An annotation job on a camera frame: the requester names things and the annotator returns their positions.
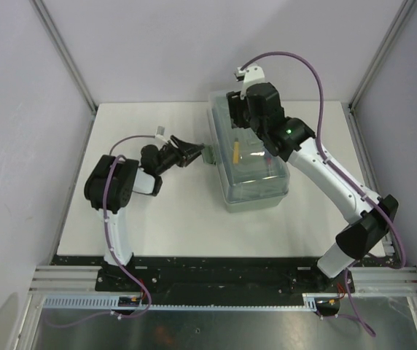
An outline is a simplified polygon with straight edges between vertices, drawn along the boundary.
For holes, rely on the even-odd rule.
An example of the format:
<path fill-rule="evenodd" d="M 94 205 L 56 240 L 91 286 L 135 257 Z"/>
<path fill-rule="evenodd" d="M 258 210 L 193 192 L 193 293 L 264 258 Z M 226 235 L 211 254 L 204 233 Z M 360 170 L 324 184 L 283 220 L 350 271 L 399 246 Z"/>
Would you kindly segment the yellow handled screwdriver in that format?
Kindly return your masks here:
<path fill-rule="evenodd" d="M 240 143 L 239 139 L 235 138 L 233 142 L 233 164 L 237 165 L 240 162 Z"/>

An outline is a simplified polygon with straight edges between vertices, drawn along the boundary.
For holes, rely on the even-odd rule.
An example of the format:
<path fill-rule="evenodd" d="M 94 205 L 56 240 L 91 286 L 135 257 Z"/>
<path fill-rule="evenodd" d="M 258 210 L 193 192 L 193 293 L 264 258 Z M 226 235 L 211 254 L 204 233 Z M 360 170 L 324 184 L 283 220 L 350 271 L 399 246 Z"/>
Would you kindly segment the blue handled screwdriver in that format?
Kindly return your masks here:
<path fill-rule="evenodd" d="M 265 160 L 265 163 L 266 163 L 267 172 L 270 173 L 271 172 L 271 158 L 270 158 L 270 155 L 268 153 L 264 154 L 264 160 Z"/>

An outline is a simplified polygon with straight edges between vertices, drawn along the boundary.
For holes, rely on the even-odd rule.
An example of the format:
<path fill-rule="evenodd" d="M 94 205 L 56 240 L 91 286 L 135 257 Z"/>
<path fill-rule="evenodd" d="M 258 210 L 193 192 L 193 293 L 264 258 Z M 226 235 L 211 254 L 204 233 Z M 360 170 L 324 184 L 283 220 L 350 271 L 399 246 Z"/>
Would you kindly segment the green toolbox with clear lid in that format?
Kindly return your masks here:
<path fill-rule="evenodd" d="M 208 95 L 208 125 L 211 133 L 211 151 L 217 167 L 225 208 L 230 213 L 275 207 L 289 192 L 289 169 L 273 157 L 247 128 L 232 128 L 226 92 Z M 240 162 L 233 164 L 233 142 L 240 143 Z M 271 158 L 268 173 L 264 154 Z"/>

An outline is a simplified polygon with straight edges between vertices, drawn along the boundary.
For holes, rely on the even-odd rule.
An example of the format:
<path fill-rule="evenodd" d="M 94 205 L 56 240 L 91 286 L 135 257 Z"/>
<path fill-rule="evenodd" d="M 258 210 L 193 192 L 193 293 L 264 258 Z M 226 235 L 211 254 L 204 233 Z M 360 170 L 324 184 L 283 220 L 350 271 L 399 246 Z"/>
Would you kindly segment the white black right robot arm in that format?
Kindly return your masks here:
<path fill-rule="evenodd" d="M 311 274 L 313 287 L 329 292 L 343 270 L 361 260 L 394 229 L 397 200 L 391 195 L 380 197 L 336 164 L 306 123 L 284 114 L 272 84 L 257 83 L 245 92 L 228 92 L 226 98 L 232 126 L 253 130 L 272 156 L 305 174 L 347 221 L 347 227 L 336 235 L 335 243 L 318 259 Z"/>

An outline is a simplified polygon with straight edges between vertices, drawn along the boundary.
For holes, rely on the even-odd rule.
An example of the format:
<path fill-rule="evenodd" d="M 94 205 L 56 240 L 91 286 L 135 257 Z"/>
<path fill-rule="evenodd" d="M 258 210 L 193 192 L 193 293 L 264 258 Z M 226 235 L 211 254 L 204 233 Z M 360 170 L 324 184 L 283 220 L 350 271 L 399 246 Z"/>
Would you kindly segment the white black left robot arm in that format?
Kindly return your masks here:
<path fill-rule="evenodd" d="M 171 136 L 161 147 L 142 147 L 138 160 L 112 152 L 102 155 L 84 186 L 84 196 L 101 216 L 106 240 L 104 260 L 119 266 L 111 274 L 111 283 L 126 292 L 136 283 L 136 273 L 125 267 L 133 257 L 128 237 L 125 207 L 132 194 L 156 196 L 160 192 L 162 174 L 177 166 L 185 168 L 202 155 L 205 146 Z"/>

